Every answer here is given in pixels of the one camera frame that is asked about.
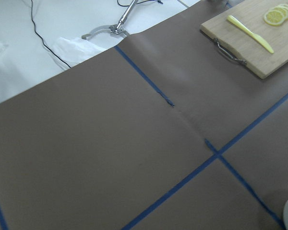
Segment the yellow plastic knife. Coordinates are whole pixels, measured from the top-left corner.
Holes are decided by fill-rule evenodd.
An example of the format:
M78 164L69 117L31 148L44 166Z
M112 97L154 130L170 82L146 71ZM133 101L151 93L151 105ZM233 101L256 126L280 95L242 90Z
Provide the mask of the yellow plastic knife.
M248 29L243 23L241 23L238 19L236 19L234 16L229 15L227 16L227 20L241 29L243 32L245 32L247 35L249 35L251 38L253 38L256 42L258 42L262 47L264 47L269 53L273 54L274 50L270 46L270 44L262 38L260 35L252 32L250 29Z

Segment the wooden cutting board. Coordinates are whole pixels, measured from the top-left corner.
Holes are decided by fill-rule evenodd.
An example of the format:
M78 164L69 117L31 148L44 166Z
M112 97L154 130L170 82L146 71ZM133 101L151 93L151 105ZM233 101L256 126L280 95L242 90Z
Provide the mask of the wooden cutting board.
M244 0L200 29L261 79L288 62L288 19L270 25L264 15L288 0Z

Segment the front lemon slice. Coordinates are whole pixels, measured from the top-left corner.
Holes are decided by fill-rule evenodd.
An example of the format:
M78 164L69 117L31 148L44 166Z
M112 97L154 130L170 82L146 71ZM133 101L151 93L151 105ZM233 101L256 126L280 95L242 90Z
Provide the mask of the front lemon slice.
M263 16L264 21L272 26L280 26L286 19L286 16L278 10L267 11Z

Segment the green handled reacher grabber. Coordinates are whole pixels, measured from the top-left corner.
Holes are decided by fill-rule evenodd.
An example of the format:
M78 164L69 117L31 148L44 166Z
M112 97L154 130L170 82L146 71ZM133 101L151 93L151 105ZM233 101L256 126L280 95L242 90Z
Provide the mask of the green handled reacher grabber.
M83 40L89 40L101 31L110 32L113 35L119 35L123 38L128 37L130 34L123 28L123 26L125 22L127 21L128 16L130 15L130 13L132 12L132 10L134 9L137 3L138 3L138 0L132 0L130 5L127 7L126 11L123 13L123 15L121 16L121 18L118 20L116 24L102 25L102 26L96 27L93 30L91 30L89 33L82 35L81 38Z

